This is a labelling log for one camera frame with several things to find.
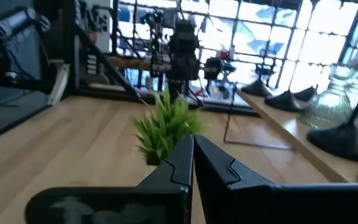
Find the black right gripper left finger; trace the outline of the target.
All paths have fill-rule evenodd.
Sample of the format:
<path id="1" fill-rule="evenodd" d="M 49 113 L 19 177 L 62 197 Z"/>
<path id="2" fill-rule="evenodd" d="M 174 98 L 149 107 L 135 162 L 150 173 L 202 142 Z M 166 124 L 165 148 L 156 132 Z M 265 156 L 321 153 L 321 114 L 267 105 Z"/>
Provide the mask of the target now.
<path id="1" fill-rule="evenodd" d="M 191 135 L 135 187 L 54 187 L 25 207 L 26 224 L 190 224 Z"/>

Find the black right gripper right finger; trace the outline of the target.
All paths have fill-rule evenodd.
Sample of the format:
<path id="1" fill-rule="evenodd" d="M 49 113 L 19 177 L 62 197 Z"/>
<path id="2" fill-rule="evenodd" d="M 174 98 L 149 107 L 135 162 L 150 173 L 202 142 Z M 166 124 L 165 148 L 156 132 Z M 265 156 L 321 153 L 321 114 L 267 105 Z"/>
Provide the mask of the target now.
<path id="1" fill-rule="evenodd" d="M 358 184 L 276 184 L 202 135 L 195 172 L 206 224 L 358 224 Z"/>

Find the green plant in white pot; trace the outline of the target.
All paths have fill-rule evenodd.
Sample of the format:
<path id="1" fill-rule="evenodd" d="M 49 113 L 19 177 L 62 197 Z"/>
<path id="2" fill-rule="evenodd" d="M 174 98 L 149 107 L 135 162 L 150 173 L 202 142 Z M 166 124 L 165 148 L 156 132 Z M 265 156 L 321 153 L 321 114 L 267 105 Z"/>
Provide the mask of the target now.
<path id="1" fill-rule="evenodd" d="M 159 166 L 186 135 L 195 135 L 202 130 L 198 112 L 189 111 L 189 104 L 182 98 L 171 99 L 168 90 L 154 96 L 156 110 L 134 118 L 138 130 L 138 149 L 146 163 Z"/>

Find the large grid window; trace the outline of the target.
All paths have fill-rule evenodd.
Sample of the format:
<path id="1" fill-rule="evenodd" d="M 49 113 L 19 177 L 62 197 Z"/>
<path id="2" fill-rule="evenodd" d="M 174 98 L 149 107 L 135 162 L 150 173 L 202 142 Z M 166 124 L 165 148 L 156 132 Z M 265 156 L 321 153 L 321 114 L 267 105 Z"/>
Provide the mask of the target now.
<path id="1" fill-rule="evenodd" d="M 300 91 L 324 90 L 328 67 L 337 62 L 358 20 L 358 3 L 347 0 L 110 0 L 118 6 L 124 35 L 143 43 L 144 16 L 175 9 L 196 26 L 202 60 L 234 48 L 234 80 L 246 83 L 257 66 L 273 65 L 268 84 Z"/>

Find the wooden shelf riser black frame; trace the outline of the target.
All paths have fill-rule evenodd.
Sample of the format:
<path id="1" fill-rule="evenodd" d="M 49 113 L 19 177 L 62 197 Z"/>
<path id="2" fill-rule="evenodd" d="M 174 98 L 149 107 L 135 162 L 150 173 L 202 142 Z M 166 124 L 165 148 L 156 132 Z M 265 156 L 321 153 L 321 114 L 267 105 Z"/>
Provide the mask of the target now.
<path id="1" fill-rule="evenodd" d="M 281 111 L 264 103 L 264 98 L 236 91 L 258 115 L 295 150 L 310 162 L 331 182 L 355 182 L 358 180 L 358 162 L 343 159 L 322 151 L 306 140 L 310 130 L 296 120 L 296 114 Z"/>

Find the white bracket strip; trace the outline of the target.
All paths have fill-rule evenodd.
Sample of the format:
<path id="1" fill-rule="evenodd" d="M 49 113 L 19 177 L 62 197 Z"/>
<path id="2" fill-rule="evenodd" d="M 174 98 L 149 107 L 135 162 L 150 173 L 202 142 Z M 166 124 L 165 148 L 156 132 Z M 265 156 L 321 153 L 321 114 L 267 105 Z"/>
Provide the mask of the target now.
<path id="1" fill-rule="evenodd" d="M 68 83 L 68 77 L 70 76 L 70 64 L 56 62 L 57 75 L 52 91 L 48 97 L 48 105 L 54 106 L 61 101 L 63 93 Z"/>

